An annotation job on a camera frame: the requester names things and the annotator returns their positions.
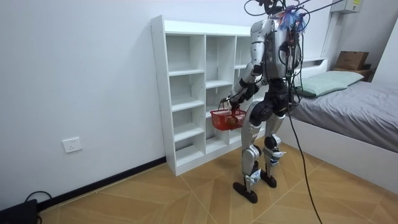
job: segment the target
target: wooden floor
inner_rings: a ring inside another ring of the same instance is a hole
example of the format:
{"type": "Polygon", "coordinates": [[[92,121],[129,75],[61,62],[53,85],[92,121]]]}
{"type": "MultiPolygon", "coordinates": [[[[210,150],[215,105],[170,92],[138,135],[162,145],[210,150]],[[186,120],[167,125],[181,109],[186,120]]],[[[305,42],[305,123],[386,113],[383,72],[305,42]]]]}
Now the wooden floor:
{"type": "MultiPolygon", "coordinates": [[[[262,139],[257,140],[263,146],[262,139]]],[[[41,213],[44,224],[277,224],[318,223],[298,150],[275,169],[277,188],[255,185],[257,204],[237,194],[240,149],[175,177],[167,165],[41,213]]],[[[398,195],[306,155],[315,204],[323,223],[398,223],[398,195]]]]}

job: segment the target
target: black baseboard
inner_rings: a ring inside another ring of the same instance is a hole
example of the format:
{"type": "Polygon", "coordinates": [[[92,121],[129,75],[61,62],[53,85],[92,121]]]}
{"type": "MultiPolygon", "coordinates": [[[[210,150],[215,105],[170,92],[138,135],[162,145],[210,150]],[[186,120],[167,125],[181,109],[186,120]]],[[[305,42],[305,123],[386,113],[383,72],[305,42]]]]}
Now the black baseboard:
{"type": "Polygon", "coordinates": [[[163,164],[165,162],[166,162],[166,157],[162,157],[162,158],[156,159],[154,161],[145,163],[145,164],[143,164],[141,166],[137,166],[135,168],[126,170],[126,171],[121,172],[119,174],[116,174],[116,175],[113,175],[111,177],[105,178],[103,180],[99,180],[99,181],[97,181],[95,183],[86,185],[84,187],[80,187],[79,189],[72,190],[72,191],[67,192],[65,194],[61,194],[61,195],[56,196],[54,198],[45,200],[45,201],[40,202],[40,203],[37,204],[37,211],[41,212],[42,210],[50,208],[51,206],[58,205],[59,203],[66,202],[67,200],[70,200],[70,199],[73,199],[75,197],[79,197],[81,195],[87,194],[88,192],[92,192],[92,191],[94,191],[96,189],[100,189],[100,188],[105,187],[105,186],[107,186],[109,184],[112,184],[112,183],[115,183],[115,182],[117,182],[119,180],[123,180],[123,179],[125,179],[127,177],[130,177],[130,176],[132,176],[134,174],[138,174],[138,173],[140,173],[142,171],[145,171],[145,170],[150,169],[152,167],[155,167],[157,165],[161,165],[161,164],[163,164]]]}

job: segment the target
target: white cabinet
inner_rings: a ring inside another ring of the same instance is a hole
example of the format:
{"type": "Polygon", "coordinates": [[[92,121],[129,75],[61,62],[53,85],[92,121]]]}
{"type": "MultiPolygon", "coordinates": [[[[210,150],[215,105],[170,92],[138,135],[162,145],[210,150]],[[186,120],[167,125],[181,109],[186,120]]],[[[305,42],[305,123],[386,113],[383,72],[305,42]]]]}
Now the white cabinet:
{"type": "MultiPolygon", "coordinates": [[[[241,146],[241,129],[215,129],[210,111],[229,95],[250,61],[250,27],[159,16],[151,20],[151,28],[165,154],[180,175],[241,146]]],[[[253,99],[262,100],[264,93],[253,99]]]]}

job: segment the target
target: colorful cable bundle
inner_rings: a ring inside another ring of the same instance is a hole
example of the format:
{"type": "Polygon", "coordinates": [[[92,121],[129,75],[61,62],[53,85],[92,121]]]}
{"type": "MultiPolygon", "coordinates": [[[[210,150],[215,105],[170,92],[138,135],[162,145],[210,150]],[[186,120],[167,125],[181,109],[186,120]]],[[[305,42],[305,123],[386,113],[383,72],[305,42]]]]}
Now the colorful cable bundle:
{"type": "Polygon", "coordinates": [[[280,29],[292,30],[294,24],[296,28],[294,31],[303,32],[306,28],[306,23],[304,21],[305,14],[299,14],[296,6],[287,6],[286,10],[278,15],[280,17],[280,29]]]}

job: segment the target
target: headboard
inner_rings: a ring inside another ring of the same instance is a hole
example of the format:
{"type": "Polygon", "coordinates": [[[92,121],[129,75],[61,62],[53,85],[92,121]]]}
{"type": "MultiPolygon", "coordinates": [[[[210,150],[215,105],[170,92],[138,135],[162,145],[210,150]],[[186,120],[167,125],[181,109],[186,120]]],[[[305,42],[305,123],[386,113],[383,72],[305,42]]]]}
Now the headboard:
{"type": "Polygon", "coordinates": [[[303,61],[302,78],[312,77],[326,72],[328,68],[327,58],[308,58],[303,61]]]}

